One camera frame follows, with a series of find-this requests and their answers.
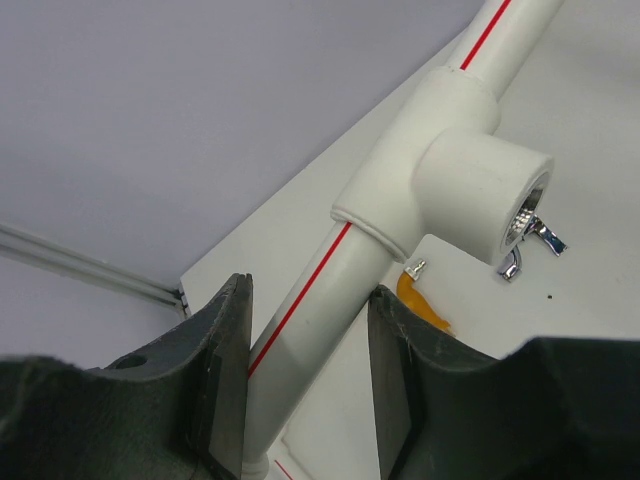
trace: red stripe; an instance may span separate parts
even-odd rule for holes
[[[466,70],[467,67],[469,67],[469,64],[474,59],[480,48],[482,48],[482,45],[487,40],[487,38],[491,34],[491,31],[496,26],[496,24],[500,20],[500,17],[502,17],[502,14],[507,9],[510,3],[511,0],[504,0],[504,2],[502,2],[502,5],[500,5],[500,8],[489,22],[489,25],[487,25],[487,28],[484,29],[484,32],[482,32],[482,35],[480,35],[480,38],[469,52],[469,55],[467,55],[467,58],[465,58],[464,62],[462,62],[462,65],[460,65],[460,70]]]
[[[282,466],[282,464],[281,464],[279,461],[277,461],[277,460],[275,460],[275,462],[276,462],[276,465],[278,465],[278,466],[280,467],[280,470],[282,470],[282,471],[284,472],[284,474],[287,476],[287,478],[288,478],[289,480],[293,480],[293,477],[292,477],[291,475],[289,475],[289,472],[287,472],[287,471],[284,469],[284,467]]]
[[[331,255],[333,255],[333,252],[336,251],[336,248],[338,248],[338,245],[340,244],[340,242],[342,241],[344,236],[347,234],[347,231],[349,230],[350,227],[351,227],[350,223],[346,223],[345,224],[343,229],[340,231],[340,233],[338,234],[336,239],[331,244],[331,247],[329,247],[329,251],[327,251],[325,256],[322,258],[322,260],[320,261],[320,263],[316,267],[316,269],[311,274],[311,278],[309,278],[307,283],[305,283],[304,287],[302,287],[302,290],[300,291],[300,293],[298,294],[298,296],[294,300],[294,302],[291,305],[291,307],[289,307],[289,310],[287,310],[287,313],[283,317],[282,321],[280,322],[280,324],[278,325],[276,330],[273,332],[273,334],[271,335],[271,337],[267,341],[267,343],[264,346],[264,348],[262,349],[262,351],[258,354],[256,359],[253,361],[253,363],[249,367],[249,377],[251,377],[253,372],[256,371],[256,368],[258,368],[258,365],[260,365],[260,362],[262,361],[264,356],[267,354],[267,352],[271,348],[271,345],[273,345],[273,342],[276,341],[276,338],[278,338],[278,335],[280,335],[280,332],[282,332],[282,329],[284,328],[284,326],[287,324],[289,319],[293,316],[293,312],[296,311],[296,308],[298,308],[298,305],[300,305],[300,302],[302,301],[304,296],[307,294],[307,292],[309,291],[309,289],[313,285],[313,282],[315,282],[316,279],[318,278],[318,275],[320,275],[320,272],[322,271],[322,269],[325,267],[325,265],[327,264],[327,262],[331,258]]]

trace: metal rod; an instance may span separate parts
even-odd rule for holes
[[[0,253],[90,283],[183,308],[177,287],[154,282],[6,225],[0,225]]]

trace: orange plastic piece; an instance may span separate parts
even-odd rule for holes
[[[400,278],[398,278],[396,294],[413,313],[429,322],[434,327],[453,335],[451,331],[451,324],[440,318],[420,292],[413,288],[413,278],[411,278],[406,272],[403,272],[402,275],[400,275]]]

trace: white wall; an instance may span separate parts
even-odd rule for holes
[[[0,355],[104,367],[179,321],[170,308],[0,257]]]
[[[3,0],[0,223],[165,283],[483,0]]]

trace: hole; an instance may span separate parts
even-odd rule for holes
[[[540,203],[543,192],[544,185],[538,185],[531,190],[529,196],[524,200],[524,202],[522,202],[518,213],[513,217],[511,225],[509,225],[509,228],[507,229],[507,236],[504,240],[505,246],[511,245],[524,233],[525,228],[529,225],[531,217],[533,217],[533,214],[538,207],[538,203]]]
[[[147,358],[142,355],[129,355],[123,358],[116,365],[116,370],[124,370],[125,368],[139,367],[147,363]]]

